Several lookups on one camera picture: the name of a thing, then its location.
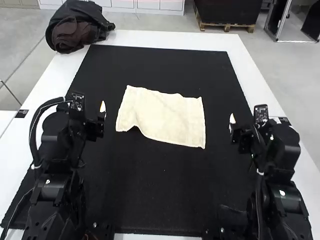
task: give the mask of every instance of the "clothing pile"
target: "clothing pile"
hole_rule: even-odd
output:
[[[69,54],[105,40],[107,32],[115,27],[93,1],[67,0],[50,19],[45,39],[53,50]]]

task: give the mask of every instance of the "drawer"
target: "drawer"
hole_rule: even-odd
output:
[[[182,11],[183,0],[160,0],[160,10]]]
[[[160,9],[160,0],[137,0],[138,9]]]

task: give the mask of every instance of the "cream towel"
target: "cream towel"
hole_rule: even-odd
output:
[[[147,138],[188,147],[206,146],[202,98],[126,86],[115,130],[137,126]]]

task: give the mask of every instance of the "white cabinet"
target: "white cabinet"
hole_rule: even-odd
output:
[[[62,5],[62,0],[40,0],[40,4]]]
[[[160,9],[160,0],[137,0],[138,9]]]
[[[183,0],[160,0],[160,10],[182,11]]]
[[[111,0],[93,0],[96,4],[101,7],[111,7]]]
[[[0,0],[17,3],[38,1],[40,9],[58,9],[67,0]],[[90,0],[102,7],[103,12],[184,15],[185,0]]]
[[[111,5],[113,8],[135,8],[134,0],[111,0]]]

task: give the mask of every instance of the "black cable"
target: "black cable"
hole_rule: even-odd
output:
[[[258,240],[263,240],[264,233],[264,223],[263,223],[263,213],[262,213],[262,203],[261,203],[261,185],[264,176],[258,175],[256,186],[255,186],[255,208],[256,208],[256,218],[258,223]]]
[[[8,233],[8,230],[9,230],[9,227],[10,227],[10,224],[11,224],[12,219],[14,219],[14,217],[15,217],[15,215],[16,215],[16,213],[17,213],[17,210],[18,210],[20,204],[23,202],[23,200],[25,199],[26,196],[28,196],[30,193],[32,193],[32,190],[33,190],[33,188],[31,188],[27,193],[25,193],[25,194],[22,196],[22,198],[20,199],[20,201],[18,202],[18,204],[16,205],[15,210],[14,210],[14,212],[12,213],[11,218],[10,218],[10,220],[9,220],[6,228],[3,229],[3,232],[2,232],[2,234],[1,234],[0,240],[5,240],[5,239],[6,239],[7,233]]]

